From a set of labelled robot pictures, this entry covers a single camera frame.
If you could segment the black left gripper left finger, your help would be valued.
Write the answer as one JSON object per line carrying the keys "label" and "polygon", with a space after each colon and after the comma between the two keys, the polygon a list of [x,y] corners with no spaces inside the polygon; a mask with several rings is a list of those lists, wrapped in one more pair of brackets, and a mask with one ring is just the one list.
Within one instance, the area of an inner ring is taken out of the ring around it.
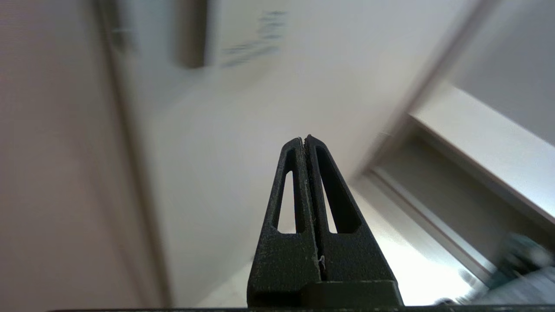
{"label": "black left gripper left finger", "polygon": [[[285,180],[293,174],[295,233],[279,232]],[[303,140],[283,145],[247,283],[248,306],[300,306],[305,286],[319,282],[313,204]]]}

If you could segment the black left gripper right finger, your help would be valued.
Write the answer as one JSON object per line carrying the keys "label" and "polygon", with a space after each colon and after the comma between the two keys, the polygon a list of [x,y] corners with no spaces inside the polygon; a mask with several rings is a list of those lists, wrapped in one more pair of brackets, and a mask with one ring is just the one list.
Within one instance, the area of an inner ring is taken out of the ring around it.
{"label": "black left gripper right finger", "polygon": [[326,282],[396,282],[331,152],[305,139],[318,256]]}

